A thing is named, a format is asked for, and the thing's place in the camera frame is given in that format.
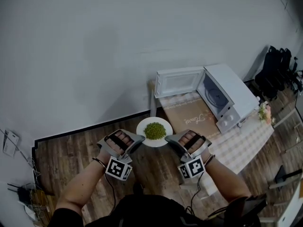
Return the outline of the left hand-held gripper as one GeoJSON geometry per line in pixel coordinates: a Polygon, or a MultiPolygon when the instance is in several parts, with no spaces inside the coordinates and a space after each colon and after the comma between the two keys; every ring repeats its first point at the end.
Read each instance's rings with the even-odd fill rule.
{"type": "Polygon", "coordinates": [[[130,132],[125,130],[116,130],[115,132],[105,136],[102,140],[97,142],[97,146],[100,148],[100,150],[105,151],[110,155],[109,162],[106,165],[105,173],[118,180],[126,181],[132,170],[132,167],[130,166],[130,163],[132,162],[130,156],[142,145],[144,140],[144,136],[136,136],[135,138],[132,138],[130,136],[130,132]],[[122,131],[128,135],[128,142],[126,142],[126,144],[115,135],[117,131],[122,131]],[[124,154],[120,155],[116,153],[106,143],[107,139],[111,139],[114,143],[121,147],[124,150],[124,154]]]}

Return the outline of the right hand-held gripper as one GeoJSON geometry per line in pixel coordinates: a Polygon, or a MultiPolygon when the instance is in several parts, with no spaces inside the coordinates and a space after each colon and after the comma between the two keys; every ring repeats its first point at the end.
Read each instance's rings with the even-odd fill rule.
{"type": "Polygon", "coordinates": [[[187,149],[180,143],[181,138],[189,131],[192,130],[187,130],[181,135],[168,135],[165,137],[165,140],[168,142],[170,148],[177,154],[180,159],[181,165],[178,167],[178,170],[184,179],[194,178],[203,174],[205,167],[201,155],[204,150],[208,149],[212,145],[212,142],[205,136],[202,136],[193,131],[198,136],[203,138],[205,142],[197,151],[189,154],[187,149]]]}

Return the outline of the person's right hand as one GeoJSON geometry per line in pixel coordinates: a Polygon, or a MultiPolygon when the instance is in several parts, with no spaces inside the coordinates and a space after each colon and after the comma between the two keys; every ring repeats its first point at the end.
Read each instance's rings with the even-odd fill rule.
{"type": "Polygon", "coordinates": [[[193,131],[189,131],[179,140],[179,143],[187,149],[189,154],[197,151],[204,142],[205,140],[193,131]]]}

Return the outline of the person's left hand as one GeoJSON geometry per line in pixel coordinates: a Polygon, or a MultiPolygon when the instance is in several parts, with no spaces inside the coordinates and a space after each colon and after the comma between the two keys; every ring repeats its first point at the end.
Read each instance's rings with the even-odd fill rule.
{"type": "MultiPolygon", "coordinates": [[[[117,131],[115,133],[115,135],[122,141],[124,142],[127,146],[130,146],[133,143],[133,140],[126,135],[124,132],[122,131],[117,131]]],[[[111,139],[107,139],[106,143],[118,154],[123,155],[124,154],[124,150],[119,147],[116,143],[114,143],[111,139]]]]}

